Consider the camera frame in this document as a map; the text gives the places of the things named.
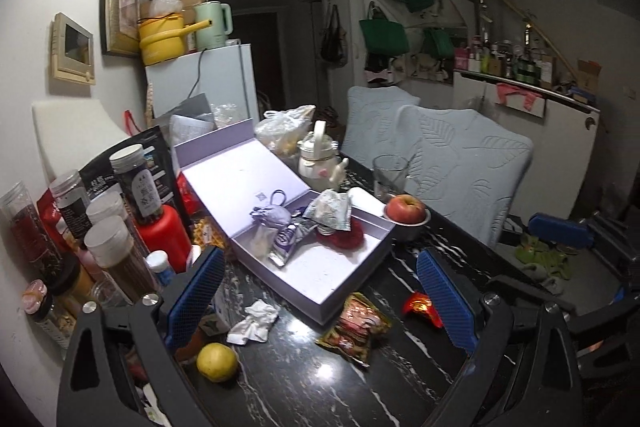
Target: yellow fruit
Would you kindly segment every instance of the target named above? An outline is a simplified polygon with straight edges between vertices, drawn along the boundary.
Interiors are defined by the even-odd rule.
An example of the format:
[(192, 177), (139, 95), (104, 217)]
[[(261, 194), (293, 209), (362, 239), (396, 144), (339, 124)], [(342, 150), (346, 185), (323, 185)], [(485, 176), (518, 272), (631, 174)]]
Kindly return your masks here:
[(212, 343), (204, 346), (196, 360), (200, 374), (212, 382), (224, 382), (238, 370), (238, 357), (230, 347)]

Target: marble table top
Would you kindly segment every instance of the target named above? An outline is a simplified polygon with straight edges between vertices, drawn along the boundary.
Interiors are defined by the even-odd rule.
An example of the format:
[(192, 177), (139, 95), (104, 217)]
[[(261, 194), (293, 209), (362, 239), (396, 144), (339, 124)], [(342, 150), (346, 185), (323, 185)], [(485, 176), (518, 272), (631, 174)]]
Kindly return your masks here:
[[(350, 171), (347, 186), (370, 190), (369, 171)], [(500, 273), (524, 276), (487, 247), (435, 212), (418, 240), (394, 245), (359, 288), (393, 322), (369, 355), (370, 367), (357, 368), (314, 341), (323, 328), (301, 314), (239, 263), (229, 263), (223, 288), (232, 323), (257, 299), (280, 306), (264, 344), (233, 346), (238, 378), (214, 384), (194, 364), (186, 374), (216, 425), (260, 427), (419, 427), (445, 395), (466, 354), (444, 329), (422, 316), (401, 315), (413, 291), (422, 291), (415, 273), (418, 253), (437, 248), (451, 266), (479, 289)]]

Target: apple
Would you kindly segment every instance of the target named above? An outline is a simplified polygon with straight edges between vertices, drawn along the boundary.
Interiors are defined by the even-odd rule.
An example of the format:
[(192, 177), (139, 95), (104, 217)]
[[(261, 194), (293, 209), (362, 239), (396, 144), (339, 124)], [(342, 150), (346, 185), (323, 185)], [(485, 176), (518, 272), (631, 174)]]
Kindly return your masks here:
[(404, 225), (417, 225), (427, 217), (427, 208), (418, 198), (411, 194), (394, 196), (386, 204), (386, 216)]

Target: bowl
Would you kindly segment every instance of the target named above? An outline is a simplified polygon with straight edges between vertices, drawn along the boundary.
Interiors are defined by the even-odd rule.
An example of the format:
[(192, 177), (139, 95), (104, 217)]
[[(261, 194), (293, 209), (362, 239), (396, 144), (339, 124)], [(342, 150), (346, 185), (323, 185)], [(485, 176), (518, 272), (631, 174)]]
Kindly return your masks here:
[(422, 233), (422, 227), (424, 227), (431, 219), (431, 213), (429, 209), (425, 208), (425, 211), (427, 212), (427, 216), (423, 221), (421, 221), (420, 223), (415, 223), (415, 225), (408, 225), (406, 223), (398, 223), (397, 221), (394, 221), (393, 219), (388, 217), (386, 215), (385, 209), (383, 216), (386, 220), (391, 221), (395, 225), (394, 229), (391, 231), (391, 237), (393, 237), (393, 239), (395, 239), (399, 243), (408, 243), (409, 241), (418, 239), (418, 237), (420, 237), (420, 234)]

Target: white refrigerator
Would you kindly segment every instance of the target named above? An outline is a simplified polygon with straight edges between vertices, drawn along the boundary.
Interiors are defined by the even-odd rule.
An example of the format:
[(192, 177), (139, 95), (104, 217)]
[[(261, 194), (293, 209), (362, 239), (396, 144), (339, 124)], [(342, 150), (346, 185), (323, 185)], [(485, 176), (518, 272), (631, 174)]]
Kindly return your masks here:
[(156, 118), (187, 98), (195, 85), (191, 96), (203, 92), (210, 104), (234, 103), (243, 120), (260, 120), (250, 44), (191, 53), (145, 70)]

